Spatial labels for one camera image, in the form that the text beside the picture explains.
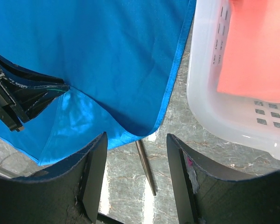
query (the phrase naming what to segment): towel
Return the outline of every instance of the towel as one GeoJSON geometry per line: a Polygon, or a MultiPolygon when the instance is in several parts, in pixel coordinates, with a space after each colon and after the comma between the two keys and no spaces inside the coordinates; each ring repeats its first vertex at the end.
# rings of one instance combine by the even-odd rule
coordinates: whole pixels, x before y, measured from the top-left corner
{"type": "Polygon", "coordinates": [[[70,90],[0,137],[39,165],[102,132],[108,149],[155,132],[173,89],[195,0],[1,0],[0,55],[70,90]]]}
{"type": "Polygon", "coordinates": [[[280,103],[280,0],[229,0],[218,92],[280,103]]]}

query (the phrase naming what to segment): laundry basket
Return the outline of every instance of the laundry basket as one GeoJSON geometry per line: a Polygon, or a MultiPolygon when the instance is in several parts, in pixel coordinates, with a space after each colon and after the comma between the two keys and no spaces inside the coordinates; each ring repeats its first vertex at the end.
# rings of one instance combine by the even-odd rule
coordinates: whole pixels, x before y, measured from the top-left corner
{"type": "Polygon", "coordinates": [[[197,0],[188,103],[198,122],[212,134],[280,160],[280,104],[217,92],[231,13],[228,0],[197,0]]]}

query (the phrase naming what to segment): blue fabric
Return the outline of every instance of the blue fabric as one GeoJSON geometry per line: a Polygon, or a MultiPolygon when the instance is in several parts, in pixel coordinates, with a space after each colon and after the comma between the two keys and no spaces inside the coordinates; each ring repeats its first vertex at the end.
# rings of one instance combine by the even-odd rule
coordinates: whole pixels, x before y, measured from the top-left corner
{"type": "Polygon", "coordinates": [[[0,0],[0,55],[70,90],[0,137],[39,165],[106,131],[108,149],[160,126],[196,0],[0,0]]]}

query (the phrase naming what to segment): rectangular ventilation slot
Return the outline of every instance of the rectangular ventilation slot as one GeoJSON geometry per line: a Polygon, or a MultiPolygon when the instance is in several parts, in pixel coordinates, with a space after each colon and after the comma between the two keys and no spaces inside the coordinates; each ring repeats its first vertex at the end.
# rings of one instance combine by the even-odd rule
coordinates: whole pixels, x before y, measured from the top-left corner
{"type": "Polygon", "coordinates": [[[262,102],[259,102],[259,101],[254,101],[254,104],[255,104],[255,105],[259,105],[259,106],[263,106],[263,103],[262,103],[262,102]]]}
{"type": "Polygon", "coordinates": [[[257,118],[257,123],[262,124],[262,125],[267,125],[266,120],[261,119],[261,118],[257,118]]]}
{"type": "Polygon", "coordinates": [[[274,126],[277,127],[277,128],[280,128],[280,123],[274,122],[274,126]]]}
{"type": "Polygon", "coordinates": [[[258,114],[265,115],[265,112],[263,110],[255,109],[255,112],[258,114]]]}
{"type": "Polygon", "coordinates": [[[269,107],[270,107],[270,108],[273,108],[273,109],[278,109],[278,107],[277,107],[276,104],[269,104],[269,107]]]}
{"type": "Polygon", "coordinates": [[[273,118],[280,118],[280,114],[274,113],[274,112],[271,112],[271,116],[272,116],[273,118]]]}

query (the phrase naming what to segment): marble tabletop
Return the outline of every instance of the marble tabletop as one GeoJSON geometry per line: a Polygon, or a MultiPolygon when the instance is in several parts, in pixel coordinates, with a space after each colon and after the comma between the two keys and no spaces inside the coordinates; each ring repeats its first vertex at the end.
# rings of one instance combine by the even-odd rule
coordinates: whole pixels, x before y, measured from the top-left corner
{"type": "MultiPolygon", "coordinates": [[[[211,159],[242,172],[262,175],[280,169],[280,161],[269,153],[217,138],[196,121],[186,97],[191,33],[165,119],[155,133],[143,140],[157,196],[152,194],[135,143],[108,152],[99,211],[125,224],[178,223],[167,158],[167,133],[176,135],[211,159]]],[[[25,176],[44,168],[1,140],[0,167],[25,176]]]]}

